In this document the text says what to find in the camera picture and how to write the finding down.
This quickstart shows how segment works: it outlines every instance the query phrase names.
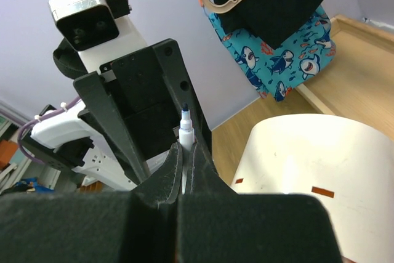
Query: floor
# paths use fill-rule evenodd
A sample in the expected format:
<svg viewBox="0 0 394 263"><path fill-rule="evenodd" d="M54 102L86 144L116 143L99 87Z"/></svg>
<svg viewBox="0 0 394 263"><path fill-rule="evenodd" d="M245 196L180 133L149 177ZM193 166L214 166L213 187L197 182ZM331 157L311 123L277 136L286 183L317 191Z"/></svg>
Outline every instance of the floor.
<svg viewBox="0 0 394 263"><path fill-rule="evenodd" d="M262 120L280 115L316 113L297 91L284 102L273 97L256 100L212 132L213 155L219 176L230 185L252 128Z"/></svg>

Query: white marker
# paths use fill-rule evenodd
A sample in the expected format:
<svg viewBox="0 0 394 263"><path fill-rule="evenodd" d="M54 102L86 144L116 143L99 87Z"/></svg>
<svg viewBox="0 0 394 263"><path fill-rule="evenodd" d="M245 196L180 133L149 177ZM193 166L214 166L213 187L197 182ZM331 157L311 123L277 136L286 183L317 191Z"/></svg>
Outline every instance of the white marker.
<svg viewBox="0 0 394 263"><path fill-rule="evenodd" d="M182 194L185 194L186 190L186 178L187 178L187 163L188 157L191 152L191 147L195 143L195 129L193 129L193 122L190 118L190 110L186 103L182 108L182 119L180 120L179 129L179 143L182 146Z"/></svg>

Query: shark print fabric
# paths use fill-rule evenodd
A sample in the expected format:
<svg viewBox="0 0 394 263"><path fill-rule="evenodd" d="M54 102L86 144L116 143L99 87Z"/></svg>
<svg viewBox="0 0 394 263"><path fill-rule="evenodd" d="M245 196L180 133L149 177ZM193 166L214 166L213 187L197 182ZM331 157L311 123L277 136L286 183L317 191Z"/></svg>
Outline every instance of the shark print fabric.
<svg viewBox="0 0 394 263"><path fill-rule="evenodd" d="M209 20L260 96L271 94L277 102L318 75L336 54L336 45L330 37L330 19L321 6L277 49L245 29L226 34L217 14L211 14Z"/></svg>

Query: cable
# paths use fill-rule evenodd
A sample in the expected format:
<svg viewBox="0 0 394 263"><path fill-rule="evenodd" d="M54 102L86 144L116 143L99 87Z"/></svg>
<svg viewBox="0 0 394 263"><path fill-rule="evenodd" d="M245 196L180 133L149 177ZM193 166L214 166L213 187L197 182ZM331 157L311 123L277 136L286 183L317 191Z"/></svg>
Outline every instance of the cable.
<svg viewBox="0 0 394 263"><path fill-rule="evenodd" d="M70 109L72 107L74 107L79 101L81 100L80 97L75 98L74 100L72 100L69 104L67 104L66 108ZM63 112L65 112L65 109L63 108L59 108L53 112L50 112L48 114L42 115L42 116L37 116L34 120L29 121L28 123L26 123L24 126L21 127L20 132L18 134L18 146L20 151L30 160L34 161L35 163L39 163L39 164L44 164L44 162L42 160L39 160L38 158L35 158L34 156L30 155L25 148L22 145L22 138L25 136L26 131L29 131L30 128L32 128L33 126L35 126L36 124L38 124L41 121L44 121L46 119L52 118L54 116L57 116L59 114L62 114Z"/></svg>

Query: wooden tray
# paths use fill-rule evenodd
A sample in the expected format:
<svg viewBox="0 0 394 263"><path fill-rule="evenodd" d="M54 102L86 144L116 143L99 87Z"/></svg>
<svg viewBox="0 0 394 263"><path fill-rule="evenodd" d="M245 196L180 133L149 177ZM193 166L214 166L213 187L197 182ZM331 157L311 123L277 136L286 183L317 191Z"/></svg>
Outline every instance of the wooden tray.
<svg viewBox="0 0 394 263"><path fill-rule="evenodd" d="M332 19L337 55L297 91L323 114L372 126L394 140L394 35L344 16Z"/></svg>

